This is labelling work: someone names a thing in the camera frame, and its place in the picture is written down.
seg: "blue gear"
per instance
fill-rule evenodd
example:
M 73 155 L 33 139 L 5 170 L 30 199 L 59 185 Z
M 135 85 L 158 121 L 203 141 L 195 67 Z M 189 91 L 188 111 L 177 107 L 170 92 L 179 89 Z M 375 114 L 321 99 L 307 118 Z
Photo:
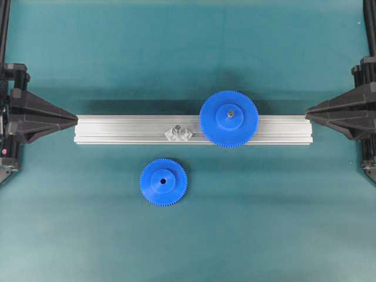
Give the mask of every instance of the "blue gear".
M 246 95 L 232 90 L 209 97 L 200 111 L 200 127 L 214 144 L 230 148 L 246 144 L 259 125 L 257 108 Z
M 170 159 L 149 163 L 140 177 L 142 195 L 156 206 L 170 206 L 178 202 L 187 190 L 184 168 Z

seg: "gear teeth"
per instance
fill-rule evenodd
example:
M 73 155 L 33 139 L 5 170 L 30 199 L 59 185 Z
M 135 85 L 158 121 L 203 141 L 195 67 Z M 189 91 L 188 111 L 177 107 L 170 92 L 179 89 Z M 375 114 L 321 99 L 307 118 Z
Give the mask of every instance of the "gear teeth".
M 211 99 L 212 99 L 214 96 L 216 96 L 217 94 L 220 94 L 220 93 L 228 92 L 228 91 L 231 91 L 231 92 L 234 92 L 234 93 L 236 93 L 236 94 L 242 95 L 242 96 L 245 97 L 247 100 L 249 100 L 249 102 L 252 104 L 252 106 L 253 106 L 255 112 L 257 113 L 257 115 L 259 115 L 259 114 L 258 114 L 259 111 L 257 110 L 257 107 L 256 107 L 256 105 L 253 103 L 253 101 L 252 101 L 247 95 L 245 95 L 245 94 L 243 94 L 243 93 L 241 93 L 241 92 L 235 91 L 235 90 L 222 90 L 222 91 L 219 91 L 219 92 L 216 92 L 216 93 L 210 95 L 210 96 L 205 100 L 204 104 L 202 104 L 201 109 L 200 109 L 200 113 L 201 113 L 202 109 L 203 109 L 208 103 L 210 103 Z M 214 141 L 214 140 L 209 136 L 209 134 L 207 134 L 205 128 L 204 128 L 203 126 L 201 126 L 201 124 L 203 123 L 202 121 L 203 121 L 203 120 L 202 120 L 202 115 L 200 115 L 200 127 L 201 127 L 201 131 L 202 131 L 202 133 L 205 135 L 205 137 L 206 137 L 209 141 L 211 141 L 212 143 L 214 143 L 215 145 L 218 145 L 218 146 L 220 146 L 220 147 L 223 147 L 223 148 L 229 149 L 229 148 L 235 148 L 235 147 L 239 147 L 239 146 L 245 145 L 245 144 L 248 142 L 248 141 L 245 141 L 245 142 L 238 142 L 238 143 L 235 143 L 235 144 L 232 144 L 232 145 L 228 145 L 228 144 L 224 144 L 224 143 L 219 142 L 219 141 Z M 257 132 L 257 130 L 258 130 L 258 127 L 259 127 L 259 124 L 257 124 L 256 130 L 255 130 L 254 134 L 250 137 L 249 140 L 251 140 L 251 139 L 254 137 L 254 135 L 256 134 L 256 132 Z
M 141 172 L 141 175 L 140 175 L 140 178 L 139 178 L 139 186 L 141 187 L 141 179 L 142 179 L 142 177 L 143 177 L 143 175 L 144 175 L 144 173 L 145 173 L 145 171 L 153 164 L 153 163 L 157 163 L 157 162 L 160 162 L 160 161 L 168 161 L 168 162 L 172 162 L 172 163 L 174 163 L 176 166 L 178 166 L 179 168 L 180 168 L 180 170 L 181 170 L 181 172 L 184 174 L 184 178 L 183 178 L 183 185 L 184 185 L 184 190 L 183 190 L 183 193 L 182 193 L 182 195 L 178 198 L 178 199 L 176 199 L 176 200 L 174 200 L 173 202 L 171 202 L 171 203 L 168 203 L 168 204 L 161 204 L 161 203 L 157 203 L 157 202 L 154 202 L 153 200 L 151 200 L 151 199 L 149 199 L 148 197 L 146 197 L 146 195 L 144 194 L 144 191 L 141 189 L 141 194 L 142 194 L 142 196 L 149 202 L 149 203 L 151 203 L 151 204 L 154 204 L 155 206 L 158 206 L 158 207 L 168 207 L 168 206 L 172 206 L 172 205 L 174 205 L 174 204 L 176 204 L 178 201 L 180 201 L 184 196 L 185 196 L 185 194 L 186 194 L 186 192 L 187 192 L 187 186 L 188 186 L 188 177 L 187 177 L 187 173 L 186 173 L 186 171 L 184 170 L 184 168 L 181 166 L 181 164 L 180 163 L 178 163 L 178 162 L 176 162 L 176 161 L 174 161 L 174 160 L 172 160 L 172 159 L 168 159 L 168 158 L 160 158 L 160 159 L 156 159 L 156 160 L 154 160 L 154 161 L 152 161 L 152 162 L 150 162 L 143 170 L 142 170 L 142 172 Z

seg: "teal surface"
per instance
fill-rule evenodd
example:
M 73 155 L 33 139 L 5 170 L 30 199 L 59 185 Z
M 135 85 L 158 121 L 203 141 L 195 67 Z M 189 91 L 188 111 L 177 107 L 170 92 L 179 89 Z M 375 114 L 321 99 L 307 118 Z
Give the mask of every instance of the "teal surface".
M 353 87 L 368 55 L 360 0 L 14 1 L 7 62 L 75 114 L 196 114 L 212 93 L 303 114 Z M 357 144 L 24 148 L 0 189 L 0 281 L 374 281 L 376 188 Z M 138 181 L 180 162 L 187 195 L 160 208 Z

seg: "black metal frame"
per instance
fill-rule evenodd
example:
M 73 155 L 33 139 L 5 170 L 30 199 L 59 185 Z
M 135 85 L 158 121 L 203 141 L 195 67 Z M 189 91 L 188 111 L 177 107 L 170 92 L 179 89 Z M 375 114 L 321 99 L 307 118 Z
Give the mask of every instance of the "black metal frame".
M 370 57 L 351 70 L 355 88 L 309 108 L 307 119 L 361 142 L 366 175 L 376 183 L 376 0 L 363 0 Z
M 77 116 L 28 92 L 30 75 L 21 63 L 5 63 L 11 0 L 0 0 L 0 183 L 19 170 L 22 144 L 75 126 Z M 14 88 L 8 93 L 9 81 Z

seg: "teal backdrop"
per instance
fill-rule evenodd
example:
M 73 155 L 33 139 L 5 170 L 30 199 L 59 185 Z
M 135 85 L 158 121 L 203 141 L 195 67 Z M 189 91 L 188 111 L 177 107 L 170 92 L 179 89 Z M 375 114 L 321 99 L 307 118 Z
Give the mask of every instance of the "teal backdrop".
M 14 1 L 7 62 L 77 115 L 198 114 L 223 89 L 261 114 L 304 114 L 354 87 L 369 55 L 361 0 Z M 360 149 L 314 126 L 311 146 L 27 145 L 0 189 L 0 281 L 374 281 L 376 188 Z M 155 207 L 142 169 L 187 171 Z

